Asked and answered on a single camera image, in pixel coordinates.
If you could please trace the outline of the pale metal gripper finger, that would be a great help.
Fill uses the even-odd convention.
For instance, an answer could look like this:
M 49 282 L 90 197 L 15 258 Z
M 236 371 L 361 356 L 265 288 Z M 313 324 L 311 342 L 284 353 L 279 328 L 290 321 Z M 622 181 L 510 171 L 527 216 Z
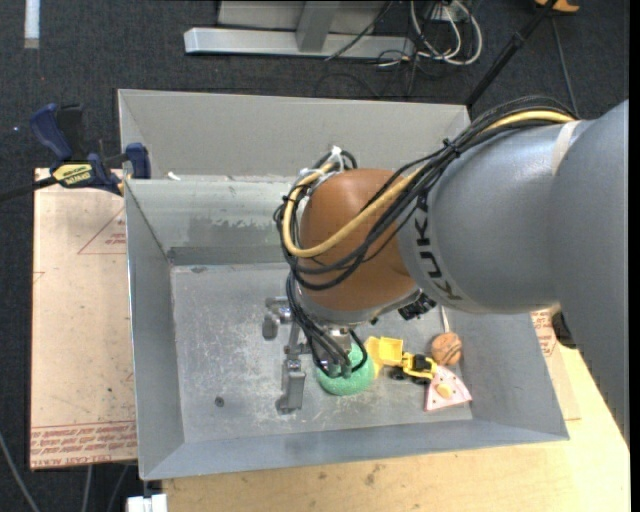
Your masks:
M 292 312 L 287 297 L 270 297 L 265 300 L 266 313 L 262 321 L 262 336 L 274 340 L 279 327 L 292 321 Z
M 300 360 L 286 360 L 282 369 L 282 394 L 276 402 L 280 414 L 289 414 L 302 408 L 306 373 Z

